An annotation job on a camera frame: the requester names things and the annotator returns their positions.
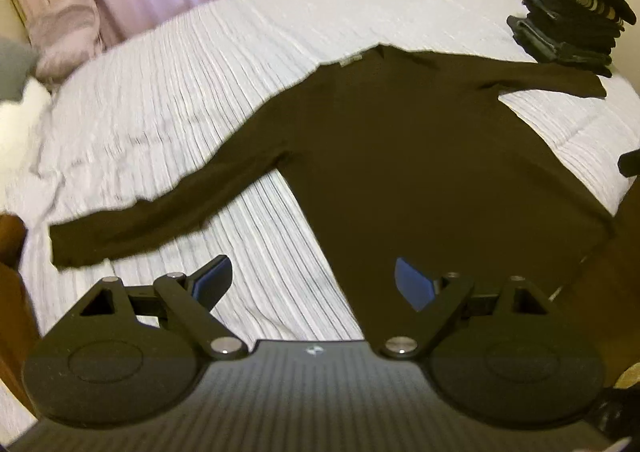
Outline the dark brown long-sleeve shirt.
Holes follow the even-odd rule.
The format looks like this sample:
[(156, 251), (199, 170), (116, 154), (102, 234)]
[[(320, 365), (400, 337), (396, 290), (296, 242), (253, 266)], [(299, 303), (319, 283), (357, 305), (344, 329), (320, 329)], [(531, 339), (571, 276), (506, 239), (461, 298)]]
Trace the dark brown long-sleeve shirt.
[(550, 294), (613, 232), (608, 210), (500, 100), (547, 90), (603, 98), (597, 75), (377, 46), (322, 65), (260, 106), (167, 193), (50, 229), (55, 267), (155, 250), (268, 172), (285, 178), (367, 339), (412, 310), (394, 271), (522, 276)]

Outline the stack of dark folded clothes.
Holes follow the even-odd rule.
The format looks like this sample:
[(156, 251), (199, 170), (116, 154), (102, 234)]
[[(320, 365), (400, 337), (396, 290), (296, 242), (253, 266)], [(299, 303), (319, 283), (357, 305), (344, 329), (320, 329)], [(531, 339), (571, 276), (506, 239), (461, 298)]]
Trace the stack of dark folded clothes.
[(540, 63), (610, 77), (612, 51), (637, 16), (627, 0), (523, 0), (524, 18), (509, 16), (512, 36)]

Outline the white ribbed bed cover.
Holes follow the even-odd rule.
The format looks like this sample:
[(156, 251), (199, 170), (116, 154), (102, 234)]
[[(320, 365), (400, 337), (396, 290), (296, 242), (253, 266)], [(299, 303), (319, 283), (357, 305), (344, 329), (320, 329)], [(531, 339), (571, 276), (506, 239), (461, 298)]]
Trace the white ribbed bed cover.
[(251, 186), (201, 230), (152, 253), (58, 271), (51, 224), (154, 198), (200, 167), (254, 108), (378, 44), (521, 61), (519, 0), (217, 0), (86, 64), (46, 109), (4, 209), (26, 224), (1, 326), (42, 335), (96, 281), (143, 284), (219, 254), (234, 265), (218, 318), (246, 340), (357, 339), (360, 329), (283, 178)]

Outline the pink pillow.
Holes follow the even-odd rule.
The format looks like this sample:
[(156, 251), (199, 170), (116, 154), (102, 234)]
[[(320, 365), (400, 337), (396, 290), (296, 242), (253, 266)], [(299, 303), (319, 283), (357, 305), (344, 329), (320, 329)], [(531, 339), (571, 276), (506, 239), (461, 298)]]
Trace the pink pillow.
[(31, 20), (29, 40), (39, 52), (36, 77), (60, 84), (104, 51), (100, 15), (94, 0), (59, 0)]

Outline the grey pillow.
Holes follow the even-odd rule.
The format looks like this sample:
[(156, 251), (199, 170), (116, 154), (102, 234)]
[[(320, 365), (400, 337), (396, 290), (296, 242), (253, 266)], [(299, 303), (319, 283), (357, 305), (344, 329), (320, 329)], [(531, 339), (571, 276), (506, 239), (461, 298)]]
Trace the grey pillow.
[(31, 45), (5, 37), (0, 39), (0, 49), (0, 100), (20, 102), (39, 53)]

